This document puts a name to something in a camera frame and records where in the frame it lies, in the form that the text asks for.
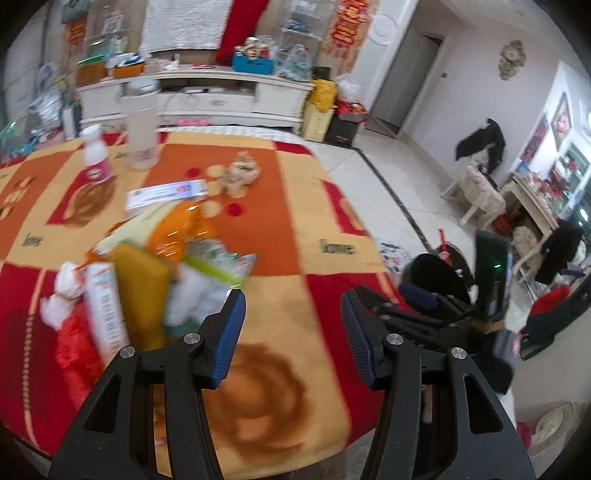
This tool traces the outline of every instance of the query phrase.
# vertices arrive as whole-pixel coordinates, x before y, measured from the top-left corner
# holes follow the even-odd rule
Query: doorway
[[[396,137],[435,61],[443,40],[408,27],[382,84],[366,125],[368,130]]]

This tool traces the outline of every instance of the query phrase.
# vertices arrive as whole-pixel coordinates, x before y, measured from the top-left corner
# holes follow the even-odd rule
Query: white bottle cap
[[[94,124],[89,127],[86,127],[82,132],[80,132],[84,137],[85,143],[92,143],[98,142],[100,140],[100,124]]]

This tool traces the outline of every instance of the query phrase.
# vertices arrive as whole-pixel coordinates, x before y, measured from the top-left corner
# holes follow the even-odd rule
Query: black floor border
[[[370,170],[372,172],[374,172],[374,175],[378,178],[380,183],[384,186],[386,191],[392,197],[392,200],[394,200],[394,202],[396,202],[396,205],[398,205],[398,208],[400,208],[400,210],[402,211],[402,214],[404,215],[406,220],[408,220],[408,223],[410,223],[411,227],[413,227],[414,232],[417,234],[417,236],[418,236],[419,240],[421,241],[421,243],[423,244],[423,246],[427,249],[428,252],[433,252],[433,247],[431,246],[431,244],[427,240],[427,237],[425,236],[425,234],[423,233],[423,231],[419,227],[419,225],[416,222],[416,220],[414,219],[414,217],[411,215],[411,213],[406,208],[406,205],[402,202],[402,200],[396,194],[396,192],[392,190],[392,187],[390,186],[390,184],[386,181],[386,179],[383,177],[383,175],[379,172],[379,170],[376,168],[376,166],[372,163],[372,161],[367,157],[367,155],[365,155],[365,153],[363,153],[363,151],[359,147],[349,147],[349,149],[356,151],[359,154],[359,156],[361,158],[363,158],[363,161],[370,168]]]

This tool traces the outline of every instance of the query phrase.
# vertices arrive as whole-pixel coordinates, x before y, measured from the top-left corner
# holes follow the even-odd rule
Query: toothpaste box
[[[85,300],[95,344],[106,366],[129,345],[112,263],[97,262],[86,267]]]
[[[206,197],[207,182],[205,180],[177,181],[175,183],[165,183],[163,185],[131,190],[127,194],[125,210],[133,215],[142,207],[155,202],[203,200]]]

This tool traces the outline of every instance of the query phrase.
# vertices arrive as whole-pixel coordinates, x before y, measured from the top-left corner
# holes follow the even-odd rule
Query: silver screw
[[[452,355],[459,360],[464,360],[468,356],[466,351],[458,346],[452,348]]]
[[[183,340],[185,343],[192,345],[201,340],[201,335],[199,335],[197,332],[189,332],[187,335],[183,337]]]
[[[135,348],[133,348],[131,345],[128,346],[124,346],[120,351],[119,354],[121,355],[121,357],[123,358],[131,358],[135,355]]]
[[[397,333],[389,333],[386,335],[386,341],[391,345],[400,345],[404,341],[404,338]]]

